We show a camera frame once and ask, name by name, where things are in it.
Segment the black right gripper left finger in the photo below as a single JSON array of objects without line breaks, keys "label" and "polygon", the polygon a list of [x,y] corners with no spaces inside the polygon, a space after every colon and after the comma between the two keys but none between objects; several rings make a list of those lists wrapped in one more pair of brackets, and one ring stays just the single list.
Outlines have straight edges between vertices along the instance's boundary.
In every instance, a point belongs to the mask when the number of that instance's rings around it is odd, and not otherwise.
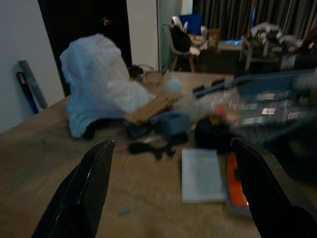
[{"label": "black right gripper left finger", "polygon": [[114,140],[93,146],[50,200],[34,238],[94,238],[106,201]]}]

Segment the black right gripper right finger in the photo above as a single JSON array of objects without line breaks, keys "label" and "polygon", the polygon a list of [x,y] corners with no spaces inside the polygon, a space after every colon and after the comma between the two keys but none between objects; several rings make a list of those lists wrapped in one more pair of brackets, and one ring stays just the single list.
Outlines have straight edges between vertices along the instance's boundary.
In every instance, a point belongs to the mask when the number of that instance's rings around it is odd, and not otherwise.
[{"label": "black right gripper right finger", "polygon": [[267,150],[233,138],[243,193],[263,238],[315,238],[317,209]]}]

